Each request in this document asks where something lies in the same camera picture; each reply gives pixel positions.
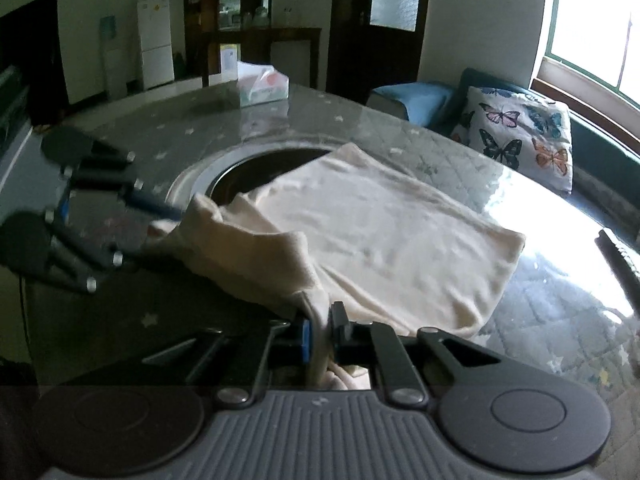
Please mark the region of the cream knit garment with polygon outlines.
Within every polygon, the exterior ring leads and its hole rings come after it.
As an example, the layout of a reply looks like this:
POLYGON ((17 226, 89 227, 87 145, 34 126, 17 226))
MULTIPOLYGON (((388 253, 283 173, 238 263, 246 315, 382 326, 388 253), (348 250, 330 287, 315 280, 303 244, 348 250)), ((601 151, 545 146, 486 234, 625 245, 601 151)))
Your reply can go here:
POLYGON ((357 389, 335 362, 329 312, 402 336, 433 326, 470 338, 518 266, 524 236, 346 144, 226 206, 198 194, 145 247, 240 299, 311 322, 309 385, 357 389))

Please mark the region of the round black cooktop inset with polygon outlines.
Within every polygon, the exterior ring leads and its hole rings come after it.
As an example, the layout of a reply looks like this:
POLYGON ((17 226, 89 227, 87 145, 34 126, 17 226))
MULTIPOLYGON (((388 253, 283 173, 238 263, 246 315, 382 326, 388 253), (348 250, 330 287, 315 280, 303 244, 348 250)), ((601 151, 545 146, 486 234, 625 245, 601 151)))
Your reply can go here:
POLYGON ((329 153, 326 148, 278 148, 236 162, 216 177, 206 195, 217 205, 228 205, 239 193, 248 193, 329 153))

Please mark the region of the tissue box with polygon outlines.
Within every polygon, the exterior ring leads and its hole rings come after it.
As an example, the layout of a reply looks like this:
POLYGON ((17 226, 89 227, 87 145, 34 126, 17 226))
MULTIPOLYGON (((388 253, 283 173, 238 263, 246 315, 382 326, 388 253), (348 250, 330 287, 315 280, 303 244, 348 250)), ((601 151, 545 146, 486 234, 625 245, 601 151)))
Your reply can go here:
POLYGON ((238 62, 236 88, 240 107, 288 99, 290 80, 272 65, 238 62))

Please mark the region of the white refrigerator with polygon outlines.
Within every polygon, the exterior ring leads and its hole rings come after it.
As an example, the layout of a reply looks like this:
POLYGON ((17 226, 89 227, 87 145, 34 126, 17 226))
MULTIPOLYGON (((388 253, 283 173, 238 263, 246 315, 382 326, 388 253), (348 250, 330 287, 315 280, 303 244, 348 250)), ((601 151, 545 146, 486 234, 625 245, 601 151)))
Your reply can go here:
POLYGON ((145 90, 175 78, 170 30, 170 0, 139 0, 138 35, 145 90))

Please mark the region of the dark wooden cabinet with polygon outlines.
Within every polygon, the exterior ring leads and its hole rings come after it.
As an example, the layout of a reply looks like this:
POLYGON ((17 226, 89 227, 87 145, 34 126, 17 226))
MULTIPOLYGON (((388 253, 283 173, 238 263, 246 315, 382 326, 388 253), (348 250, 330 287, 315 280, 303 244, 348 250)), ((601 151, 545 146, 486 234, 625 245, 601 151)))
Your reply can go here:
POLYGON ((318 87, 321 29, 273 23, 272 0, 183 0, 183 23, 183 73, 204 86, 210 75, 222 72, 225 44, 237 47, 243 62, 268 64, 274 44, 306 41, 309 83, 318 87))

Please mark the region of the butterfly print pillow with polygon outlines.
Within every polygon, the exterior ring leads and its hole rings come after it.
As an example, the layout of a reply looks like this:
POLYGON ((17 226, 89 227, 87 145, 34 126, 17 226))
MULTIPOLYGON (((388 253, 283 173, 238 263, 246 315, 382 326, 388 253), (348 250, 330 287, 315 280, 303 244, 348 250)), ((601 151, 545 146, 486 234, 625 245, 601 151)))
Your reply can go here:
POLYGON ((471 87, 450 138, 554 192, 573 191, 570 109, 564 103, 471 87))

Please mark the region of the black remote control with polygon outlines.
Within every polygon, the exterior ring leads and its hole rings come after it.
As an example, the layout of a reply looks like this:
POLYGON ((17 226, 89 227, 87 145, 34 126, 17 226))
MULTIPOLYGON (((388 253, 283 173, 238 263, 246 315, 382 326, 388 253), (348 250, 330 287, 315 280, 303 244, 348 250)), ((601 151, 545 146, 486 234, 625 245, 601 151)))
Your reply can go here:
POLYGON ((639 270, 634 265, 624 244, 608 228, 600 229, 596 244, 620 283, 627 299, 636 312, 640 308, 639 270))

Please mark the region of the dark door with glass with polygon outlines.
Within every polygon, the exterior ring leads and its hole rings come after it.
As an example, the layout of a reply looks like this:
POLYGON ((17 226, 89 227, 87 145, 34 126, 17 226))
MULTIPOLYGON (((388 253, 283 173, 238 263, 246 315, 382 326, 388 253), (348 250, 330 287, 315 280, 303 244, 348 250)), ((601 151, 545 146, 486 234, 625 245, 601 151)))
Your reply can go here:
POLYGON ((360 104, 418 76, 428 0, 332 0, 326 91, 360 104))

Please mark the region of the teal corner sofa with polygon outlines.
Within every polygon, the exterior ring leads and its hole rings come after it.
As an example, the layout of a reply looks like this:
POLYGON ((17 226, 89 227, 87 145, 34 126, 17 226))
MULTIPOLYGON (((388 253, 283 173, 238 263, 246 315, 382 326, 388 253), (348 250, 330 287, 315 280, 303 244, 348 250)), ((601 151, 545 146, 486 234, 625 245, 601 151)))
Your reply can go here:
POLYGON ((431 129, 567 196, 575 188, 627 224, 639 221, 639 156, 567 104, 467 68, 456 88, 409 82, 367 106, 431 129))

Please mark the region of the window with green frame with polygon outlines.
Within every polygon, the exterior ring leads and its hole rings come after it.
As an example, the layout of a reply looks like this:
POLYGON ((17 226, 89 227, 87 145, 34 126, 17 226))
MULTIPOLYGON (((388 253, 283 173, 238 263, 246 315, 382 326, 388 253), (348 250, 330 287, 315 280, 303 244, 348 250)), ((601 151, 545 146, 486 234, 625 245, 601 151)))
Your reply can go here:
POLYGON ((547 54, 639 101, 639 0, 553 0, 547 54))

